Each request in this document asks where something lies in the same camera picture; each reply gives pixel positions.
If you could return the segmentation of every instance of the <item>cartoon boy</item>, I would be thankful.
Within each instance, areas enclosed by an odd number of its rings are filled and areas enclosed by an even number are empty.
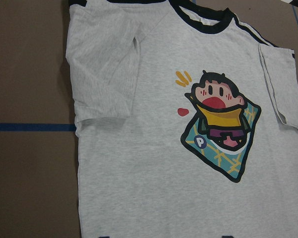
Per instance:
[[[250,126],[244,116],[247,99],[223,74],[206,72],[185,96],[199,118],[198,132],[220,147],[237,151],[246,144]]]

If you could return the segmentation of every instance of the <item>blue circle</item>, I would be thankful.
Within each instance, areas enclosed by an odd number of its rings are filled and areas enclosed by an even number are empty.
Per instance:
[[[194,143],[200,149],[204,149],[207,146],[206,139],[203,136],[201,136],[201,135],[196,135],[194,137]]]

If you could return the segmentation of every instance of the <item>red heart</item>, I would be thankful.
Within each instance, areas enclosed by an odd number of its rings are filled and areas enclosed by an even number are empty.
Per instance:
[[[178,114],[184,117],[189,114],[189,110],[186,108],[178,108]]]

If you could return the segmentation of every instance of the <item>red mouth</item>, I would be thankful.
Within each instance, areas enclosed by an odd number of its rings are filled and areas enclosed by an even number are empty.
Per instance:
[[[202,103],[210,108],[215,108],[215,109],[226,108],[225,103],[218,97],[207,98]]]

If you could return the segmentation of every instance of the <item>yellow scarf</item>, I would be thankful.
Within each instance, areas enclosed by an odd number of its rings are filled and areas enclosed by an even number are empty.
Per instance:
[[[208,125],[217,125],[223,127],[229,126],[241,126],[239,120],[239,114],[242,111],[241,108],[225,113],[213,113],[197,105],[200,111],[205,115],[208,121]]]

